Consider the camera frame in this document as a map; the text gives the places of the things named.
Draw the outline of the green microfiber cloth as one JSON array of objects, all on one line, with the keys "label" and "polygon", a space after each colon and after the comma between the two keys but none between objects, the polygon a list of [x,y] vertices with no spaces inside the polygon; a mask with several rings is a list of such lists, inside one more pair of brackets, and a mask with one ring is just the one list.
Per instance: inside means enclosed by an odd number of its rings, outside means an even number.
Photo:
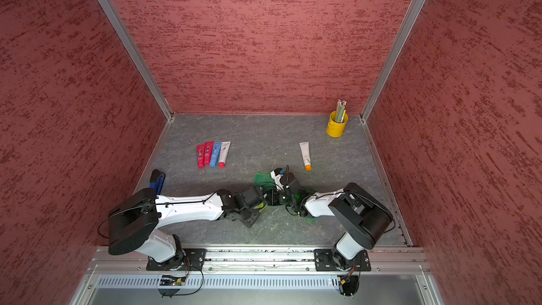
[{"label": "green microfiber cloth", "polygon": [[[262,192],[263,197],[266,200],[267,205],[271,206],[270,205],[270,191],[272,189],[278,189],[278,188],[275,186],[275,182],[273,182],[273,180],[272,180],[272,178],[270,176],[270,173],[260,173],[260,172],[256,173],[255,176],[254,176],[253,184],[254,184],[254,186],[257,186],[260,189],[260,191]],[[305,186],[303,186],[303,188],[306,189],[306,191],[309,193],[309,198],[314,193],[316,193],[316,191],[314,189],[312,189],[312,188],[307,188]],[[305,217],[305,218],[313,218],[313,216],[312,216],[312,214],[309,213],[308,216]]]}]

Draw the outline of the white tube orange cap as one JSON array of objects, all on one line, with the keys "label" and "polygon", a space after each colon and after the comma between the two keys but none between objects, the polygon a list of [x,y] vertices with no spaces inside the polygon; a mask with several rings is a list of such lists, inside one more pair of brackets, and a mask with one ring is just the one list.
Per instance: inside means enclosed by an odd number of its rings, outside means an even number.
[{"label": "white tube orange cap", "polygon": [[299,146],[300,146],[300,149],[301,149],[301,156],[302,156],[303,165],[305,167],[305,170],[307,172],[310,172],[312,170],[310,144],[309,144],[309,142],[301,142],[299,144]]}]

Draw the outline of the green tube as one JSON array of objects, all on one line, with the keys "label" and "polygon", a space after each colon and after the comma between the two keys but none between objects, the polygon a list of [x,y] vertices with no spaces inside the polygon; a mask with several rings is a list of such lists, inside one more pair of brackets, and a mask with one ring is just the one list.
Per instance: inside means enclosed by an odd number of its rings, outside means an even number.
[{"label": "green tube", "polygon": [[261,203],[256,209],[261,213],[265,210],[267,206],[268,205],[266,203]]}]

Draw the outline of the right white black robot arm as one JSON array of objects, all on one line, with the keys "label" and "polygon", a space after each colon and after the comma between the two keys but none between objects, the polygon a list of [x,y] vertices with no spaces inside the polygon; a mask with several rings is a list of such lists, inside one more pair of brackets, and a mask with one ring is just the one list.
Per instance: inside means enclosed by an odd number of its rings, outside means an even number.
[{"label": "right white black robot arm", "polygon": [[356,183],[327,193],[289,187],[262,190],[270,206],[284,206],[288,213],[300,217],[335,217],[344,234],[334,247],[324,254],[317,254],[319,261],[338,271],[354,268],[364,251],[375,247],[378,240],[395,228],[391,211]]}]

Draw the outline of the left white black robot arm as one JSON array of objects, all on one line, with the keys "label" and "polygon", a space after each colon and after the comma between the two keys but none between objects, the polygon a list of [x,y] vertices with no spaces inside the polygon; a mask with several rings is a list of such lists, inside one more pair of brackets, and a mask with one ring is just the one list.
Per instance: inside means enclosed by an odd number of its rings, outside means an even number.
[{"label": "left white black robot arm", "polygon": [[220,189],[192,197],[169,197],[157,195],[151,188],[142,189],[110,210],[104,222],[108,252],[120,256],[135,251],[157,263],[179,259],[180,240],[163,232],[163,227],[199,220],[231,220],[250,228],[265,204],[262,192],[254,186],[235,193]]}]

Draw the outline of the white tube red cap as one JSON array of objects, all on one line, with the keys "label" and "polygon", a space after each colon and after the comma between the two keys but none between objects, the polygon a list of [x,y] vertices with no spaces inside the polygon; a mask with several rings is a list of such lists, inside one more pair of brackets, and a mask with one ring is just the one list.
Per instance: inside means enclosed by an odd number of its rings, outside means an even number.
[{"label": "white tube red cap", "polygon": [[219,158],[218,158],[218,166],[221,169],[225,168],[226,166],[227,155],[230,150],[230,145],[231,145],[230,141],[225,141],[225,142],[222,142],[221,144]]}]

